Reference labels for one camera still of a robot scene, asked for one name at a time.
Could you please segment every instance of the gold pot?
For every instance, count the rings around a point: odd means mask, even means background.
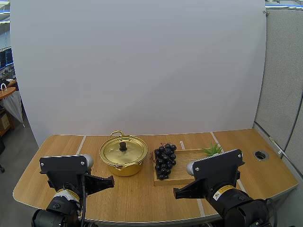
[[[100,156],[110,172],[117,176],[131,176],[138,173],[147,156],[146,143],[135,136],[125,136],[114,131],[100,149]]]

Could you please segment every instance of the white backdrop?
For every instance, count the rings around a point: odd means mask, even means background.
[[[14,0],[13,58],[38,145],[251,128],[263,10],[264,0]]]

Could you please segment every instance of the green plant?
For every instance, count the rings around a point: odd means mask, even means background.
[[[218,143],[216,143],[214,146],[213,144],[210,142],[210,148],[203,148],[204,152],[206,153],[207,156],[213,156],[215,154],[219,154],[222,150],[222,147],[217,147]]]

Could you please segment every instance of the warning label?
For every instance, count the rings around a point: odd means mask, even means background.
[[[230,190],[232,188],[234,188],[234,187],[231,185],[223,186],[214,194],[213,198],[217,201],[224,192],[226,192],[227,190]]]

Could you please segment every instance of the ceiling light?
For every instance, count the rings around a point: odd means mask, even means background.
[[[0,5],[8,5],[10,1],[0,1]]]

